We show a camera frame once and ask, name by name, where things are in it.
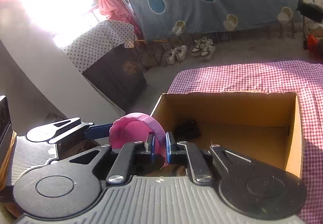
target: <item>open box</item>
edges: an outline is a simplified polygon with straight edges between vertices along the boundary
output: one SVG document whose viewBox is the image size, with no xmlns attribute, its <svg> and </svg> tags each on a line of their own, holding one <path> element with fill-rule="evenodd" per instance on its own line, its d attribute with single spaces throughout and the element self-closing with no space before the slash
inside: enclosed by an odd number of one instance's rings
<svg viewBox="0 0 323 224">
<path fill-rule="evenodd" d="M 162 94 L 151 116 L 173 131 L 186 120 L 197 122 L 202 149 L 219 144 L 301 177 L 303 134 L 294 92 Z"/>
</svg>

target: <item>screw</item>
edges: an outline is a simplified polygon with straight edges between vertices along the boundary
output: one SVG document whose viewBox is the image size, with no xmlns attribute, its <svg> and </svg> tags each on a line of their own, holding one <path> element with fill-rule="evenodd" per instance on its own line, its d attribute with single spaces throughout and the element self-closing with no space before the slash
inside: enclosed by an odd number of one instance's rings
<svg viewBox="0 0 323 224">
<path fill-rule="evenodd" d="M 212 180 L 212 177 L 210 175 L 197 175 L 196 181 L 201 183 L 208 183 Z"/>
<path fill-rule="evenodd" d="M 112 175 L 108 177 L 108 181 L 113 184 L 121 183 L 123 180 L 124 180 L 124 177 L 120 175 Z"/>
</svg>

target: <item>hanging laundry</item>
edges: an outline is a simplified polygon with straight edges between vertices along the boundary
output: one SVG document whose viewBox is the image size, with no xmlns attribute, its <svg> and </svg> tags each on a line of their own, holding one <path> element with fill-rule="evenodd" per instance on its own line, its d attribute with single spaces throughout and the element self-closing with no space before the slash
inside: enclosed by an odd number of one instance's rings
<svg viewBox="0 0 323 224">
<path fill-rule="evenodd" d="M 138 39 L 143 39 L 142 32 L 132 12 L 122 0 L 99 0 L 99 12 L 107 17 L 108 20 L 115 20 L 123 23 L 129 23 L 135 28 L 135 34 Z"/>
</svg>

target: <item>table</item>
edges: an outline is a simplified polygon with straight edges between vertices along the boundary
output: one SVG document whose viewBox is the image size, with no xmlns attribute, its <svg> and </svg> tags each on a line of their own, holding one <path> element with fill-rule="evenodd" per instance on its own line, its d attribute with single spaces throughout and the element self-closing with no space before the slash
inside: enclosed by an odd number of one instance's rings
<svg viewBox="0 0 323 224">
<path fill-rule="evenodd" d="M 302 61 L 214 66 L 180 72 L 168 93 L 296 92 L 306 140 L 303 177 L 307 201 L 300 217 L 323 223 L 323 65 Z"/>
</svg>

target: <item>white cloth with stars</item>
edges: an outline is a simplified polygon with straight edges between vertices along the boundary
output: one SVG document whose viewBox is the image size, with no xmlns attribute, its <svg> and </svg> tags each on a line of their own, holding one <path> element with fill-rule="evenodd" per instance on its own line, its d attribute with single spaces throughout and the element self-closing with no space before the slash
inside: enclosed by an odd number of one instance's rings
<svg viewBox="0 0 323 224">
<path fill-rule="evenodd" d="M 134 27 L 128 23 L 106 20 L 80 35 L 62 50 L 75 67 L 83 73 L 120 44 L 124 44 L 125 48 L 135 46 Z"/>
</svg>

